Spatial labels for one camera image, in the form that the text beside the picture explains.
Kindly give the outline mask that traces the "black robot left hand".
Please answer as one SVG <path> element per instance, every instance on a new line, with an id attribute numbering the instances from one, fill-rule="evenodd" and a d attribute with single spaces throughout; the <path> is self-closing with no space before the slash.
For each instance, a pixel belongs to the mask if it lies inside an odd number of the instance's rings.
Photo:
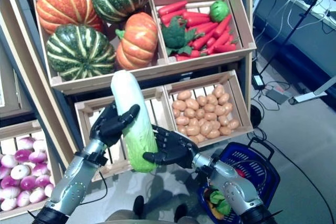
<path id="1" fill-rule="evenodd" d="M 114 145 L 126 129 L 137 117 L 140 106 L 134 104 L 122 115 L 118 115 L 116 103 L 113 101 L 105 107 L 90 130 L 90 140 L 99 140 L 107 147 Z"/>

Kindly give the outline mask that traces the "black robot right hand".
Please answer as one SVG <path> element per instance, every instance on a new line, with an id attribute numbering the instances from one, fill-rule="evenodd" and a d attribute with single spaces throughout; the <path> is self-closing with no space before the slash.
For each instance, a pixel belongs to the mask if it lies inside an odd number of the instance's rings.
<path id="1" fill-rule="evenodd" d="M 197 145 L 186 136 L 152 124 L 157 152 L 145 152 L 142 157 L 153 164 L 177 164 L 181 168 L 191 169 L 192 161 L 199 152 Z"/>

